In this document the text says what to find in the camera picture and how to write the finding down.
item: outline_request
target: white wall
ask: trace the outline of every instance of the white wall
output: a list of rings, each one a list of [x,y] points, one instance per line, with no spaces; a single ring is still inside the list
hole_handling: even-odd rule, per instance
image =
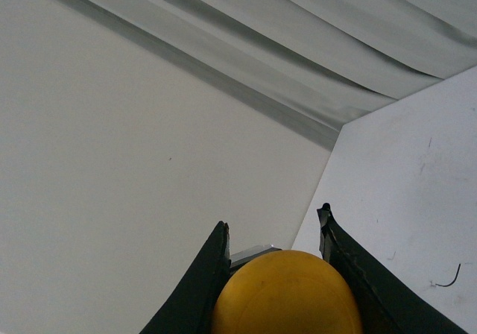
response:
[[[436,309],[477,333],[477,67],[346,125],[293,248],[318,252],[316,209]],[[457,281],[448,284],[461,270]]]
[[[291,247],[327,150],[57,0],[0,40],[0,331],[138,333],[219,220]]]

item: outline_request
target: yellow ball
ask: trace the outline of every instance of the yellow ball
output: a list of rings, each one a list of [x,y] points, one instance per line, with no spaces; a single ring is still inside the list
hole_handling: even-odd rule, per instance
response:
[[[350,287],[327,262],[298,250],[264,254],[225,285],[212,334],[362,334]]]

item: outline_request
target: gray fabric drape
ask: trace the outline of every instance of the gray fabric drape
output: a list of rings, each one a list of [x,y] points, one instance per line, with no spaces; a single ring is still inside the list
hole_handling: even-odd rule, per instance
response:
[[[476,0],[89,0],[319,124],[477,64]]]

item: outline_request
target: fabric ceiling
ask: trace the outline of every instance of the fabric ceiling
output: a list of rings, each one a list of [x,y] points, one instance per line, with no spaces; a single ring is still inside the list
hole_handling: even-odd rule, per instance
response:
[[[315,122],[342,125],[477,65],[476,0],[88,0]]]

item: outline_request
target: black wire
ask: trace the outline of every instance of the black wire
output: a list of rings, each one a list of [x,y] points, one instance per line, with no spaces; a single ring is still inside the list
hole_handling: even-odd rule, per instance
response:
[[[450,287],[452,284],[455,283],[455,281],[457,280],[457,276],[459,275],[459,271],[461,270],[461,264],[459,263],[459,266],[457,267],[457,273],[455,274],[455,278],[454,280],[449,283],[449,284],[446,284],[446,285],[443,285],[443,284],[437,284],[436,283],[436,286],[440,286],[440,287]]]

